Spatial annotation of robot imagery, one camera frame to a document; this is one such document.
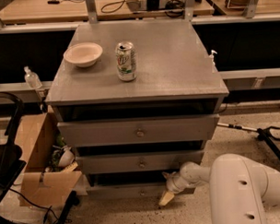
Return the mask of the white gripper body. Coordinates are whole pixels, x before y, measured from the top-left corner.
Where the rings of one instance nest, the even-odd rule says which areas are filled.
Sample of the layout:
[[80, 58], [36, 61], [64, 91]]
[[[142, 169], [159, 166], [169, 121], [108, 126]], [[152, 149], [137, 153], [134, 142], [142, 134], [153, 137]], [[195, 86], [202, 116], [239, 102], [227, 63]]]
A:
[[191, 184], [178, 172], [170, 173], [167, 177], [167, 190], [174, 194], [179, 194], [190, 188]]

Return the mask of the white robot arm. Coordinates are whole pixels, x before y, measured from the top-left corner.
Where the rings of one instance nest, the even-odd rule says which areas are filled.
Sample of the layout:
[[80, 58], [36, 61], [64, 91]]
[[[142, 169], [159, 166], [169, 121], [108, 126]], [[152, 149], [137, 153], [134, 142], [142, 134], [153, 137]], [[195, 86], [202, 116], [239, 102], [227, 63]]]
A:
[[161, 206], [185, 189], [207, 183], [212, 224], [267, 224], [263, 204], [280, 205], [280, 172], [240, 155], [221, 155], [211, 167], [186, 162], [164, 176]]

